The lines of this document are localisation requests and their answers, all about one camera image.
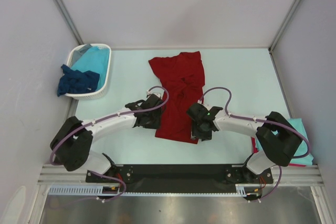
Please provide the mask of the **red t shirt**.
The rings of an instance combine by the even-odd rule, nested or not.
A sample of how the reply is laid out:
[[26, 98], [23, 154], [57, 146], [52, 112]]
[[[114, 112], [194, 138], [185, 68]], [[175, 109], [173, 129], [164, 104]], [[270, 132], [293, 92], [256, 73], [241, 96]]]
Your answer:
[[171, 141], [197, 144], [191, 137], [192, 120], [187, 110], [203, 95], [205, 73], [201, 53], [181, 52], [174, 57], [155, 57], [149, 60], [154, 75], [169, 97], [155, 136]]

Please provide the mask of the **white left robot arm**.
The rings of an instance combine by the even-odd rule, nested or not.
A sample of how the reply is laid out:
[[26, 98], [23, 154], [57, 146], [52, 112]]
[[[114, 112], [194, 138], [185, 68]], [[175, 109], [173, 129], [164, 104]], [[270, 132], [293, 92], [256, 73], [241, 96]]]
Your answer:
[[114, 163], [106, 154], [93, 151], [92, 144], [109, 134], [134, 127], [158, 129], [163, 105], [165, 101], [153, 93], [146, 100], [128, 103], [116, 113], [99, 119], [79, 120], [72, 116], [66, 119], [50, 144], [51, 161], [68, 172], [84, 168], [110, 182], [116, 175]]

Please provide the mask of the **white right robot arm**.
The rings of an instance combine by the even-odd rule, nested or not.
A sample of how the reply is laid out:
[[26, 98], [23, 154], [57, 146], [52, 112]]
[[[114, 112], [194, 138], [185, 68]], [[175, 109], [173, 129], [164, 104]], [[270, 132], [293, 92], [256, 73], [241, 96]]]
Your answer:
[[250, 136], [261, 145], [262, 150], [251, 154], [242, 166], [243, 179], [254, 183], [262, 172], [277, 165], [286, 167], [305, 137], [278, 112], [264, 118], [237, 116], [226, 109], [193, 104], [187, 115], [192, 120], [192, 137], [202, 141], [212, 139], [212, 133], [230, 131]]

